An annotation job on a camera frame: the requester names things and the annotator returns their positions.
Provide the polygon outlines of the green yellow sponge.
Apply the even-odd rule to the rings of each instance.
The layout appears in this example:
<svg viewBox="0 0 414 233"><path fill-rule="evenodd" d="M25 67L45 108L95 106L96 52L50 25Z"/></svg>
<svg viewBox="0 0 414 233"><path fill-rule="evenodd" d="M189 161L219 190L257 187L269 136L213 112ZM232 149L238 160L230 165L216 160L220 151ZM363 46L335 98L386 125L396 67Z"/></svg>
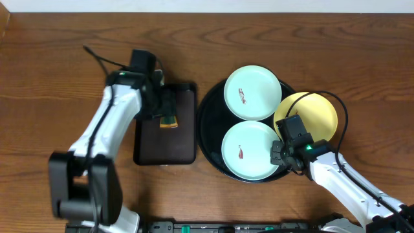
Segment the green yellow sponge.
<svg viewBox="0 0 414 233"><path fill-rule="evenodd" d="M177 117L163 116L160 118L160 128L176 128L178 126Z"/></svg>

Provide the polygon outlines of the mint green plate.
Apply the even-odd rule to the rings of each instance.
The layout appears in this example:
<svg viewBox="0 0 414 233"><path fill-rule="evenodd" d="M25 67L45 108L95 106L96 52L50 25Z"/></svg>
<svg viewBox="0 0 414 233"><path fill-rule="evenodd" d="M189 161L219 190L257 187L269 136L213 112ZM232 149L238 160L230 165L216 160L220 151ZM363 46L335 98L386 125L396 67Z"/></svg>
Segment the mint green plate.
<svg viewBox="0 0 414 233"><path fill-rule="evenodd" d="M268 118L278 108L281 97L281 84L276 75L258 65L238 68L224 85L226 106L243 120Z"/></svg>
<svg viewBox="0 0 414 233"><path fill-rule="evenodd" d="M270 163L276 132L266 124L243 121L232 126L223 138L221 154L226 167L238 178L259 181L270 177L278 165Z"/></svg>

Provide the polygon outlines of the yellow plate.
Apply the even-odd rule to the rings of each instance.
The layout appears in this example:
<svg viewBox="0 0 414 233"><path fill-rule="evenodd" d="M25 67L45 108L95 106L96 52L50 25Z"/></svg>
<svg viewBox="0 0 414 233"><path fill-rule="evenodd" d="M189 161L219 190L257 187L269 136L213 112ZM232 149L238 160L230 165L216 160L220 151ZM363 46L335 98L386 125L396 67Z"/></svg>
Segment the yellow plate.
<svg viewBox="0 0 414 233"><path fill-rule="evenodd" d="M305 94L307 92L294 93L279 104L273 119L274 129L279 137L281 135L276 122L284 119L294 101ZM312 135L315 142L322 139L330 141L338 126L338 116L334 106L328 99L318 94L310 94L297 102L289 113L289 116L292 115L300 116L306 130Z"/></svg>

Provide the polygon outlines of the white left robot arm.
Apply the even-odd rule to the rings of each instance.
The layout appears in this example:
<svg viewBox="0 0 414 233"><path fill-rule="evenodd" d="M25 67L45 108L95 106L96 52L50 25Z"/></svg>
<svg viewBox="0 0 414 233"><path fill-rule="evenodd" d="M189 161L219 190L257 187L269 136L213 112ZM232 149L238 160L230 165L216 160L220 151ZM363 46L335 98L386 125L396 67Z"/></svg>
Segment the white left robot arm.
<svg viewBox="0 0 414 233"><path fill-rule="evenodd" d="M77 222L75 230L138 232L140 216L123 204L114 162L133 119L154 111L166 95L164 74L115 71L107 77L102 101L87 129L67 152L51 154L49 186L52 213Z"/></svg>

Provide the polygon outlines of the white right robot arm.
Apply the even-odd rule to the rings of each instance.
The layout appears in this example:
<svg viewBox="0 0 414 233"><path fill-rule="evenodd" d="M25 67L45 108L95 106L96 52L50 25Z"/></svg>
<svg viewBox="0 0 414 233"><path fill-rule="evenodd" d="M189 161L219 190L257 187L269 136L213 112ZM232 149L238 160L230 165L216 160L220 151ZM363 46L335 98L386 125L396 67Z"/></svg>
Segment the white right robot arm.
<svg viewBox="0 0 414 233"><path fill-rule="evenodd" d="M324 187L354 215L365 232L413 232L413 206L385 194L360 175L326 141L309 133L273 141L270 163Z"/></svg>

